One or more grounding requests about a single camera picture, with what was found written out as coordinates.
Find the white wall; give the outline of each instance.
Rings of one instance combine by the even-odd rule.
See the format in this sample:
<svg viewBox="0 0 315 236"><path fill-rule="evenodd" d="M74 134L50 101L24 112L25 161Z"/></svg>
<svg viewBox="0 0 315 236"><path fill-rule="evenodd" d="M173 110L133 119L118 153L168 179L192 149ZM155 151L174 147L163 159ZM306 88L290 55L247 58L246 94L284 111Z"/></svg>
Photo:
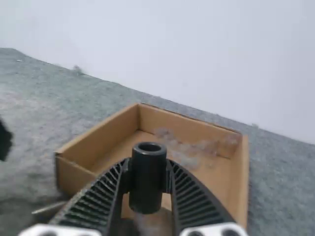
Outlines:
<svg viewBox="0 0 315 236"><path fill-rule="evenodd" d="M315 144L314 0L0 2L0 47Z"/></svg>

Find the open cardboard box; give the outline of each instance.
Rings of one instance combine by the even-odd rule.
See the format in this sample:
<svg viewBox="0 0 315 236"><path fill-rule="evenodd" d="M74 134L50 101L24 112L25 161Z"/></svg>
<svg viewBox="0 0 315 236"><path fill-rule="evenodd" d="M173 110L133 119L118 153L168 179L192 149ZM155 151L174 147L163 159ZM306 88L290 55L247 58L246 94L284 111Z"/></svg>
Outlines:
<svg viewBox="0 0 315 236"><path fill-rule="evenodd" d="M171 145L174 140L169 140L169 133L166 138L161 134L156 135L161 130L171 132L177 147ZM195 158L198 165L193 169L189 169L189 166L186 168L246 228L249 181L247 136L147 104L124 108L57 150L57 186L65 193L74 195L103 171L130 157L134 144L141 141L165 143L168 146L167 158L178 163L181 160L175 153L189 156L191 153L185 153L189 151L187 147L196 149L203 146L200 151L194 150L191 157ZM123 201L122 217L132 217L126 198ZM171 210L168 194L163 195L162 206ZM165 223L169 222L163 214L159 218Z"/></svg>

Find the black cylindrical tube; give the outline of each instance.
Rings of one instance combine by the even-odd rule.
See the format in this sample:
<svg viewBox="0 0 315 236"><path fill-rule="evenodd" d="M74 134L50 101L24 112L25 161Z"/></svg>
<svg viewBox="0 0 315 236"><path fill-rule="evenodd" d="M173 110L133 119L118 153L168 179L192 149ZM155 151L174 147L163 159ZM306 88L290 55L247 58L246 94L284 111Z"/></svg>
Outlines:
<svg viewBox="0 0 315 236"><path fill-rule="evenodd" d="M166 172L166 147L154 142L137 143L132 149L129 207L142 214L161 208Z"/></svg>

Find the black plastic part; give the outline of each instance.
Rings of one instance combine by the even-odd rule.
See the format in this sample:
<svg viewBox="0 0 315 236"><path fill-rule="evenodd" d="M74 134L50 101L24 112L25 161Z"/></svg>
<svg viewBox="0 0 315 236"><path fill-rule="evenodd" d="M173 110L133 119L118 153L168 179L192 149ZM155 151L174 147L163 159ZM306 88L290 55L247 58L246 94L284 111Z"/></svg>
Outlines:
<svg viewBox="0 0 315 236"><path fill-rule="evenodd" d="M235 222L221 202L195 176L175 161L167 160L171 181L173 235L188 227Z"/></svg>
<svg viewBox="0 0 315 236"><path fill-rule="evenodd" d="M13 134L8 131L0 119L0 161L5 161L12 146Z"/></svg>
<svg viewBox="0 0 315 236"><path fill-rule="evenodd" d="M234 222L207 187L178 163L166 159L165 146L145 142L134 146L132 158L115 164L77 193L50 223L96 229L103 236L118 235L123 228L123 194L127 192L130 207L143 214L160 209L163 192L171 194L175 236L188 227Z"/></svg>
<svg viewBox="0 0 315 236"><path fill-rule="evenodd" d="M161 208L166 147L153 142L136 144L132 149L129 207L142 214Z"/></svg>
<svg viewBox="0 0 315 236"><path fill-rule="evenodd" d="M99 230L102 235L117 235L121 221L123 173L129 158L115 164L96 181L77 193L50 221L50 224Z"/></svg>

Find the gray carpet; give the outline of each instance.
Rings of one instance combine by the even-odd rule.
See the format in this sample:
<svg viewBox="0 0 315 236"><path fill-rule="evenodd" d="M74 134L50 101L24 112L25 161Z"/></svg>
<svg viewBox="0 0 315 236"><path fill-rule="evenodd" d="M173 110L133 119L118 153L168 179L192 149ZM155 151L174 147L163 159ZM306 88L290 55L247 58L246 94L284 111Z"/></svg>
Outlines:
<svg viewBox="0 0 315 236"><path fill-rule="evenodd" d="M63 198L55 188L56 148L140 101L249 134L249 234L315 235L315 146L79 76L13 49L0 49L0 115L15 135L8 161L0 163L0 235L17 235L32 223L33 209Z"/></svg>

